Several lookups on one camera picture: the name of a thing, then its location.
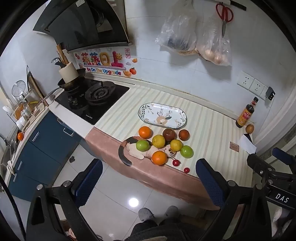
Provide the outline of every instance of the white oval plate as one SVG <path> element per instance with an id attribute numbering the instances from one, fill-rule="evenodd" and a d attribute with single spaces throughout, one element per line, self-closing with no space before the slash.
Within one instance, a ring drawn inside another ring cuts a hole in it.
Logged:
<path id="1" fill-rule="evenodd" d="M 173 129 L 185 125 L 187 116 L 184 111 L 158 103 L 147 103 L 139 108 L 138 116 L 146 123 Z"/>

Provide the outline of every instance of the cabinet handle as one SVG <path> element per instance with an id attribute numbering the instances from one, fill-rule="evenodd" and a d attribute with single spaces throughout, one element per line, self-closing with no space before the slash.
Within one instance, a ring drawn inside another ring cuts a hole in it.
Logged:
<path id="1" fill-rule="evenodd" d="M 65 129 L 66 129 L 66 128 L 63 129 L 63 132 L 65 132 L 67 135 L 69 135 L 69 136 L 71 136 L 71 137 L 74 136 L 74 132 L 73 132 L 72 134 L 69 134 L 69 133 L 67 133 L 67 132 L 65 131 Z"/>
<path id="2" fill-rule="evenodd" d="M 19 167 L 17 168 L 17 170 L 19 171 L 20 170 L 20 166 L 22 165 L 22 161 L 20 161 L 20 165 Z"/>
<path id="3" fill-rule="evenodd" d="M 17 173 L 15 174 L 15 177 L 14 177 L 14 179 L 13 179 L 13 182 L 15 182 L 15 179 L 17 178 Z"/>
<path id="4" fill-rule="evenodd" d="M 60 123 L 61 125 L 63 125 L 63 122 L 58 118 L 57 119 L 58 123 Z"/>
<path id="5" fill-rule="evenodd" d="M 33 138 L 32 142 L 34 142 L 37 138 L 37 136 L 39 136 L 39 132 L 37 132 L 36 136 Z"/>

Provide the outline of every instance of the scissors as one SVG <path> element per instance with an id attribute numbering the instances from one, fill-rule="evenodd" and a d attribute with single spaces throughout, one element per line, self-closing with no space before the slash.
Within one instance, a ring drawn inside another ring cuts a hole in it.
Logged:
<path id="1" fill-rule="evenodd" d="M 222 13 L 220 14 L 218 10 L 218 6 L 222 6 Z M 233 19 L 233 11 L 229 7 L 225 7 L 223 3 L 217 3 L 216 5 L 216 11 L 219 15 L 219 17 L 222 19 L 222 38 L 224 37 L 225 30 L 226 30 L 226 24 L 232 21 Z M 228 11 L 231 13 L 231 19 L 228 19 Z"/>

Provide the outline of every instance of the cabinet drawer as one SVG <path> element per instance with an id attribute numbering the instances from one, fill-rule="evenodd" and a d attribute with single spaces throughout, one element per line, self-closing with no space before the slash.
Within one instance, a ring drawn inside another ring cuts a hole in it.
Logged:
<path id="1" fill-rule="evenodd" d="M 63 163 L 80 139 L 77 133 L 61 125 L 58 118 L 48 112 L 33 131 L 29 141 L 57 162 Z"/>
<path id="2" fill-rule="evenodd" d="M 22 173 L 16 173 L 16 177 L 11 175 L 8 189 L 13 196 L 31 202 L 36 191 L 36 187 L 39 184 L 40 182 L 37 182 Z"/>
<path id="3" fill-rule="evenodd" d="M 60 168 L 60 163 L 27 142 L 16 162 L 14 171 L 49 185 L 54 181 Z"/>

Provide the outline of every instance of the tile floor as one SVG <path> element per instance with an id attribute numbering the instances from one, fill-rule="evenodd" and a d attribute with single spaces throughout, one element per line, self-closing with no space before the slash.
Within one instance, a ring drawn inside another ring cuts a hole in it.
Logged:
<path id="1" fill-rule="evenodd" d="M 66 180 L 73 180 L 75 176 L 86 169 L 93 160 L 82 146 L 78 146 L 72 156 L 75 161 L 65 164 L 54 186 L 60 186 Z M 129 201 L 138 200 L 136 207 Z M 127 178 L 114 171 L 103 162 L 103 174 L 97 182 L 85 206 L 80 207 L 85 220 L 93 231 L 102 236 L 104 241 L 124 240 L 133 227 L 140 222 L 138 211 L 142 207 L 149 208 L 161 221 L 164 212 L 171 205 L 179 208 L 181 214 L 195 217 L 199 208 L 183 200 L 154 191 L 140 182 Z M 60 219 L 65 216 L 59 205 L 56 205 Z"/>

